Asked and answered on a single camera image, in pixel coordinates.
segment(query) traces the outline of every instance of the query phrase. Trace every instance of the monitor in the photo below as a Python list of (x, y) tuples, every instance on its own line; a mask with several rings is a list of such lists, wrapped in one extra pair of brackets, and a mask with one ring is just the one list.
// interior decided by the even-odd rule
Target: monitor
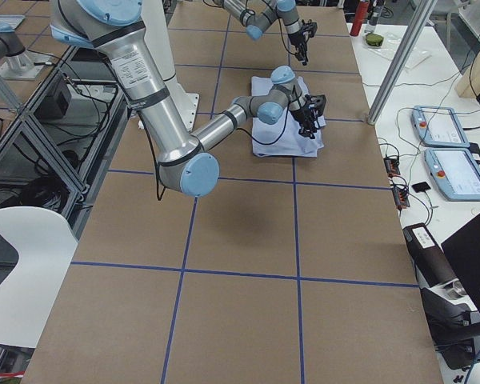
[(445, 240), (442, 250), (480, 311), (480, 214)]

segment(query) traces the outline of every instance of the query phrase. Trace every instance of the label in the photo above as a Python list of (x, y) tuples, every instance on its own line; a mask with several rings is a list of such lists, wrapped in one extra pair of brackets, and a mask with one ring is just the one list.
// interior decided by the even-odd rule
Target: label
[(150, 69), (140, 52), (132, 50), (128, 54), (111, 61), (116, 75), (125, 88), (133, 88), (152, 79)]
[(432, 246), (435, 246), (434, 240), (432, 240), (425, 228), (414, 228), (413, 233), (422, 245), (422, 248), (431, 248)]

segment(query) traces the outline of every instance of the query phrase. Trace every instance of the white table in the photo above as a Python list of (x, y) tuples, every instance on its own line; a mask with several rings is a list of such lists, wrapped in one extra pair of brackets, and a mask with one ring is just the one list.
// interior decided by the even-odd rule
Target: white table
[[(402, 37), (405, 31), (406, 26), (379, 25), (376, 33), (384, 36), (393, 34)], [(371, 105), (378, 92), (378, 86), (382, 83), (389, 68), (390, 60), (370, 52), (373, 48), (369, 48), (365, 43), (362, 31), (359, 36), (352, 37), (351, 41), (364, 83), (366, 98), (369, 105)], [(412, 70), (404, 70), (397, 80), (397, 85), (401, 83), (434, 84), (458, 74), (457, 67), (432, 27), (426, 27), (423, 30), (416, 48), (428, 51), (430, 56), (417, 64)], [(448, 106), (453, 107), (456, 112), (478, 110), (478, 112), (472, 114), (460, 114), (458, 118), (463, 127), (480, 126), (480, 105), (478, 102), (474, 99), (460, 98), (454, 90), (455, 84), (457, 84), (460, 78), (460, 75), (453, 76), (450, 80), (434, 86), (403, 85), (395, 87), (375, 125), (377, 135), (381, 138), (379, 141), (385, 142), (387, 140), (388, 143), (398, 148), (400, 154), (416, 154), (416, 148), (404, 142), (398, 136), (396, 123), (398, 114), (401, 136), (417, 146), (419, 139), (410, 122), (412, 110), (400, 111), (401, 108), (416, 105)], [(480, 129), (468, 130), (466, 136), (470, 142), (476, 142), (480, 145)], [(382, 154), (386, 153), (386, 147), (381, 146)], [(387, 153), (396, 154), (396, 151), (388, 148)], [(471, 220), (472, 217), (480, 213), (480, 202), (448, 202), (444, 199), (430, 176), (430, 171), (425, 164), (422, 153), (415, 160), (414, 156), (401, 157), (400, 171), (409, 185), (416, 182), (428, 182), (432, 186), (432, 190), (428, 191), (428, 195), (432, 205), (437, 208), (434, 208), (434, 216), (428, 228), (439, 244)], [(429, 205), (423, 194), (413, 194)], [(426, 220), (426, 208), (414, 198), (410, 198), (410, 204), (410, 208), (402, 211), (400, 217), (402, 228)], [(473, 303), (468, 298), (455, 301), (454, 303), (459, 304), (460, 302), (468, 302), (469, 305), (473, 306)], [(440, 355), (438, 359), (445, 382), (451, 382), (458, 374), (466, 376), (466, 373), (461, 370), (448, 369)], [(480, 384), (480, 363), (475, 367), (469, 383)]]

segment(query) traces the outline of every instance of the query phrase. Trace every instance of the blue cloth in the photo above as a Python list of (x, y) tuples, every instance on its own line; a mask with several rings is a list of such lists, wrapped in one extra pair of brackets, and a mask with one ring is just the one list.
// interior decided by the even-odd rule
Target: blue cloth
[[(304, 93), (308, 93), (308, 89), (301, 77), (298, 78), (298, 84)], [(251, 79), (252, 95), (262, 96), (268, 94), (272, 88), (272, 81), (269, 78), (259, 78), (253, 76)], [(286, 108), (281, 118), (274, 125), (270, 126), (262, 122), (259, 118), (253, 119), (252, 135), (260, 142), (272, 142), (280, 134), (285, 124)], [(323, 116), (319, 119), (320, 126), (326, 124)], [(253, 153), (259, 157), (265, 156), (298, 156), (304, 158), (316, 158), (318, 150), (323, 148), (322, 131), (318, 130), (315, 139), (304, 138), (298, 134), (299, 124), (294, 120), (292, 115), (288, 113), (285, 133), (281, 138), (270, 146), (261, 145), (253, 140)]]

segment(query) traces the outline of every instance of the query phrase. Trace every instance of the red bottle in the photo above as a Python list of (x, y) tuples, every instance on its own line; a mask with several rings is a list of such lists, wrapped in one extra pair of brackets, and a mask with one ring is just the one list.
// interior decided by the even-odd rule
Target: red bottle
[(359, 31), (361, 30), (362, 22), (366, 17), (369, 4), (370, 2), (368, 0), (361, 0), (359, 2), (358, 8), (355, 11), (354, 23), (352, 24), (352, 29), (350, 30), (350, 36), (359, 35)]

